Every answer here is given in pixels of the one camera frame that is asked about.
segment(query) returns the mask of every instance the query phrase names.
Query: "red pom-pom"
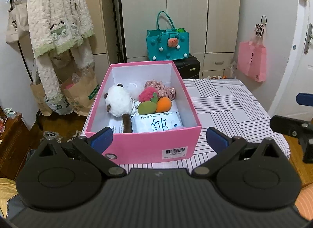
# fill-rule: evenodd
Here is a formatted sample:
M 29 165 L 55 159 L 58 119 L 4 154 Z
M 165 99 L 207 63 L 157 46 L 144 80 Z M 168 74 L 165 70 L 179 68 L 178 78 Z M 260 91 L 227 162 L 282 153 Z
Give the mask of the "red pom-pom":
M 153 98 L 153 93 L 157 93 L 159 97 L 158 91 L 155 88 L 148 87 L 145 90 L 143 90 L 143 92 L 139 95 L 138 99 L 141 103 L 150 101 L 150 99 Z

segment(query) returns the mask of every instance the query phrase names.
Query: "pink box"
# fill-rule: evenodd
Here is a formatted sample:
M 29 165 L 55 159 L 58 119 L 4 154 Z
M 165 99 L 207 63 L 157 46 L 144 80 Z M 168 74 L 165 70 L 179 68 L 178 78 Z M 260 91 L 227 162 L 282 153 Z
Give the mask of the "pink box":
M 116 164 L 138 164 L 169 162 L 191 158 L 195 150 L 201 123 L 192 104 L 187 89 L 173 61 L 133 62 L 112 64 L 101 84 L 98 95 L 90 111 L 83 133 L 91 137 L 108 126 L 114 119 L 106 111 L 104 94 L 117 84 L 139 83 L 148 80 L 162 81 L 176 90 L 175 103 L 184 129 L 149 133 L 114 133 L 112 144 L 102 154 L 114 154 Z M 186 148 L 182 157 L 168 157 L 165 150 Z

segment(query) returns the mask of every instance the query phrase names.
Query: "orange felt fruit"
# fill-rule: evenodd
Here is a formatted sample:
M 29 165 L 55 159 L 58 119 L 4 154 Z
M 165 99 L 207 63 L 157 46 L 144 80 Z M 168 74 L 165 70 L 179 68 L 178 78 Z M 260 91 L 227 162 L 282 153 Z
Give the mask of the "orange felt fruit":
M 172 101 L 168 97 L 162 97 L 156 104 L 156 113 L 167 112 L 172 107 Z

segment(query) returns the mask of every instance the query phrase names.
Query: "blue gripper pad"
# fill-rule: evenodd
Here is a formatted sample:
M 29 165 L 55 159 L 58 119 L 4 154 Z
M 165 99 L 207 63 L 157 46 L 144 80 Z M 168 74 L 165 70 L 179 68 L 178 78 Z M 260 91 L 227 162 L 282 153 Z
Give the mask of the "blue gripper pad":
M 222 152 L 232 142 L 231 138 L 216 130 L 214 127 L 209 127 L 207 129 L 207 143 L 217 154 Z
M 313 106 L 313 94 L 299 93 L 296 97 L 296 102 L 300 105 Z
M 113 141 L 113 131 L 110 127 L 105 127 L 87 139 L 87 143 L 98 153 L 102 154 Z

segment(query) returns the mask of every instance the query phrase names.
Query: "pink scrunchie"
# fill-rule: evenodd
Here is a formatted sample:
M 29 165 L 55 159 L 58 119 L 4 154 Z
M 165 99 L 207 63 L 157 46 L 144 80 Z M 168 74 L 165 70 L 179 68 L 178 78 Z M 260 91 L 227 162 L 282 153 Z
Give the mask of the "pink scrunchie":
M 171 101 L 175 99 L 176 92 L 173 87 L 164 86 L 162 81 L 150 80 L 145 84 L 145 88 L 153 87 L 158 91 L 159 98 L 168 97 Z

